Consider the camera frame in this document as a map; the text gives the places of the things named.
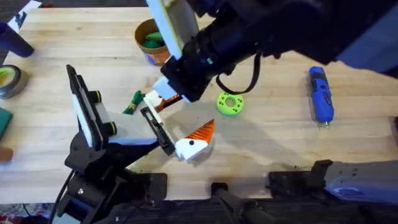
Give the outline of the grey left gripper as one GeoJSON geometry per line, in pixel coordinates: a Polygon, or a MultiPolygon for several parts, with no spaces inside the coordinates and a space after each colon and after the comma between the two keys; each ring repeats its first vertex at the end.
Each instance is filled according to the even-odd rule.
{"type": "Polygon", "coordinates": [[[167,155],[175,152],[179,159],[186,161],[202,153],[212,140],[215,121],[208,121],[175,143],[165,127],[165,122],[154,110],[162,100],[152,90],[146,93],[145,103],[133,114],[110,112],[104,104],[96,105],[100,118],[105,122],[113,121],[116,125],[117,133],[109,138],[109,142],[126,146],[149,146],[157,143],[167,155]]]}

